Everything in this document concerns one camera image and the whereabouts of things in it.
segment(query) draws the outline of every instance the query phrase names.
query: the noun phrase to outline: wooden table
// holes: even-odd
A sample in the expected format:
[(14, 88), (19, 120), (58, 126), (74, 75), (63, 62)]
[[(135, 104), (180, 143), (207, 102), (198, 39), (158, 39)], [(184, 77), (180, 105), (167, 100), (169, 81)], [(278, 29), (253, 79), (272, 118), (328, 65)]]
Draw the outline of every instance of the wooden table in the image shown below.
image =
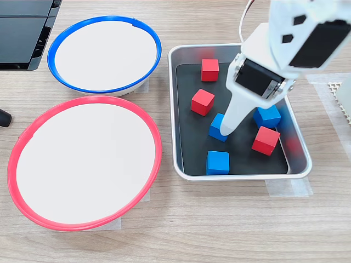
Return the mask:
[[(13, 115), (0, 129), (0, 262), (351, 262), (351, 163), (314, 89), (299, 80), (291, 104), (313, 158), (308, 198), (269, 197), (264, 181), (200, 182), (173, 170), (167, 53), (176, 45), (239, 41), (246, 1), (66, 1), (38, 70), (0, 72), (0, 108)], [(255, 1), (247, 37), (268, 19), (269, 1)], [(7, 161), (20, 133), (51, 107), (81, 96), (49, 72), (53, 39), (70, 25), (99, 15), (133, 16), (161, 38), (162, 60), (150, 93), (124, 98), (145, 109), (163, 141), (151, 200), (122, 217), (122, 229), (54, 232), (19, 212), (7, 188)], [(351, 45), (326, 72), (351, 71)]]

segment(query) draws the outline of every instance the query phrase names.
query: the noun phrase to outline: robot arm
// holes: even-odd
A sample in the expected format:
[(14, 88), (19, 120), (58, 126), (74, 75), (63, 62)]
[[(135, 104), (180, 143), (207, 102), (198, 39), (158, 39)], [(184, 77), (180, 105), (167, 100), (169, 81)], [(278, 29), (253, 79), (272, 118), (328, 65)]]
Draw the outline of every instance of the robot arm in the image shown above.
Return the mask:
[(301, 73), (323, 70), (350, 31), (350, 1), (272, 0), (269, 23), (255, 29), (229, 66), (232, 97), (220, 132), (229, 135), (254, 108), (275, 105)]

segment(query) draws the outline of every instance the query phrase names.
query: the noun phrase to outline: tray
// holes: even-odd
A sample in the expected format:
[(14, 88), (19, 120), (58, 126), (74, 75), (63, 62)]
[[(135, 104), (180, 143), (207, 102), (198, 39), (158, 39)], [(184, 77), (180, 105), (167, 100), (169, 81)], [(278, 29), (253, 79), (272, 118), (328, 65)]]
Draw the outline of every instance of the tray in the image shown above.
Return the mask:
[[(239, 44), (187, 45), (169, 52), (173, 165), (176, 172), (191, 181), (298, 179), (311, 171), (312, 160), (302, 138), (288, 99), (276, 104), (282, 121), (277, 127), (280, 142), (271, 156), (251, 150), (257, 126), (251, 112), (240, 126), (221, 142), (208, 136), (218, 112), (225, 113), (231, 92), (225, 87), (229, 63), (240, 52)], [(202, 59), (219, 59), (219, 80), (201, 82)], [(191, 98), (204, 89), (216, 97), (206, 117), (190, 110)], [(230, 154), (229, 175), (206, 175), (207, 152)]]

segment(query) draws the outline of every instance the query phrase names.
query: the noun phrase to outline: cube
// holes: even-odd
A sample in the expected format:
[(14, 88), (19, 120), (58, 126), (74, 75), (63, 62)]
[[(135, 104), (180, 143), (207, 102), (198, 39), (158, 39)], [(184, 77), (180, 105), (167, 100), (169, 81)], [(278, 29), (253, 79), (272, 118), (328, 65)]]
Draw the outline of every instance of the cube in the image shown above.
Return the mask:
[(202, 81), (217, 81), (219, 75), (218, 59), (203, 59), (201, 67)]
[(214, 95), (199, 89), (191, 100), (191, 110), (196, 113), (206, 116), (214, 103)]
[(227, 140), (228, 136), (223, 136), (220, 133), (220, 125), (222, 123), (223, 117), (224, 117), (224, 115), (221, 113), (218, 113), (216, 115), (213, 122), (211, 123), (210, 130), (208, 131), (208, 134), (209, 134), (209, 136), (214, 137), (217, 140), (225, 142)]
[(208, 151), (206, 174), (229, 174), (229, 153)]
[(258, 130), (252, 149), (270, 156), (279, 140), (280, 133), (261, 126)]
[(281, 116), (278, 109), (274, 105), (266, 110), (263, 108), (257, 108), (253, 118), (256, 121), (258, 128), (261, 126), (266, 128), (275, 128), (280, 122)]

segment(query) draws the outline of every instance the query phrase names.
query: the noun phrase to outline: cable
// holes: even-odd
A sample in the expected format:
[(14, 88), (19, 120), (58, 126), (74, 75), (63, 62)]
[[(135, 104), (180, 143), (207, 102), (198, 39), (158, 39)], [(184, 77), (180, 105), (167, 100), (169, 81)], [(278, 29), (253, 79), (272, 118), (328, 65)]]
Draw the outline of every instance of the cable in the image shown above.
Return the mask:
[(239, 24), (239, 37), (240, 37), (241, 43), (244, 42), (244, 39), (243, 39), (242, 34), (241, 34), (242, 23), (243, 23), (244, 18), (245, 18), (246, 14), (247, 14), (248, 10), (250, 9), (250, 7), (251, 7), (251, 5), (252, 5), (253, 2), (254, 2), (254, 0), (248, 0), (247, 5), (246, 5), (246, 7), (245, 7), (245, 9), (244, 9), (244, 12), (242, 13), (242, 16), (241, 16), (241, 19), (240, 19), (240, 24)]

